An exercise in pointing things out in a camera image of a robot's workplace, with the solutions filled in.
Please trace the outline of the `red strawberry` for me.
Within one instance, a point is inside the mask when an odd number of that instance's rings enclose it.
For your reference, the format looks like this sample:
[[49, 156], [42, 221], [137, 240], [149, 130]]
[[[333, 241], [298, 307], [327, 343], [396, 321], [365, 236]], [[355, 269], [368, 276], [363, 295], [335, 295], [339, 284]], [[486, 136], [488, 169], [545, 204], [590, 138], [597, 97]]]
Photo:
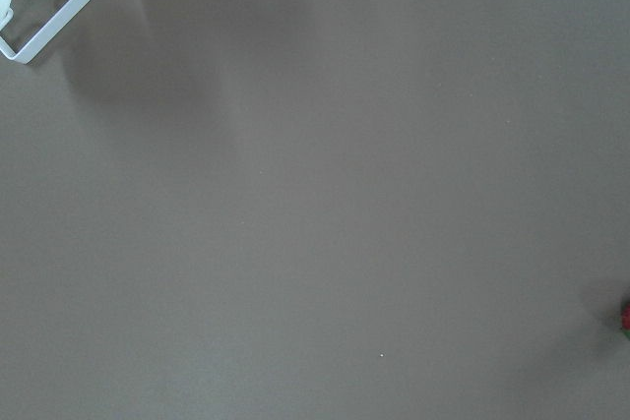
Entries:
[[626, 303], [620, 312], [620, 329], [623, 334], [630, 338], [630, 303]]

